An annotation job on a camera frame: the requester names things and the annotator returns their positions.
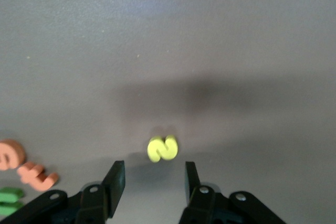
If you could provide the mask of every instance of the orange object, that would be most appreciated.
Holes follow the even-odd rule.
[[[0,170],[15,169],[26,159],[22,145],[12,139],[0,141]]]
[[[27,162],[22,165],[17,173],[21,176],[21,182],[30,184],[37,191],[46,191],[50,189],[58,180],[58,174],[52,173],[48,176],[44,174],[44,167],[36,165],[33,162]]]

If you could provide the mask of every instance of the screw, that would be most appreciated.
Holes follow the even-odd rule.
[[[236,195],[236,198],[240,201],[245,201],[246,200],[246,197],[244,194],[237,194]]]
[[[200,187],[199,190],[202,194],[207,194],[209,192],[209,189],[205,186]]]

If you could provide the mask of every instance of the green foam piece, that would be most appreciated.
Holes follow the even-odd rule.
[[[15,203],[24,195],[20,188],[4,187],[0,189],[0,202]]]
[[[24,204],[21,202],[3,203],[0,202],[0,215],[8,216],[19,210]]]

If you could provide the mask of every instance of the gray table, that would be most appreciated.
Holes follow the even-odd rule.
[[[0,0],[0,137],[69,195],[125,160],[108,223],[178,223],[185,161],[287,223],[335,223],[335,52],[336,0]],[[149,161],[156,134],[176,159]]]

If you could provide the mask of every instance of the yellow foam number 2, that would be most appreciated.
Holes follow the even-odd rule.
[[[160,161],[161,158],[172,160],[176,157],[178,150],[177,141],[173,135],[168,135],[165,142],[160,136],[155,136],[150,139],[147,147],[148,157],[154,163]]]

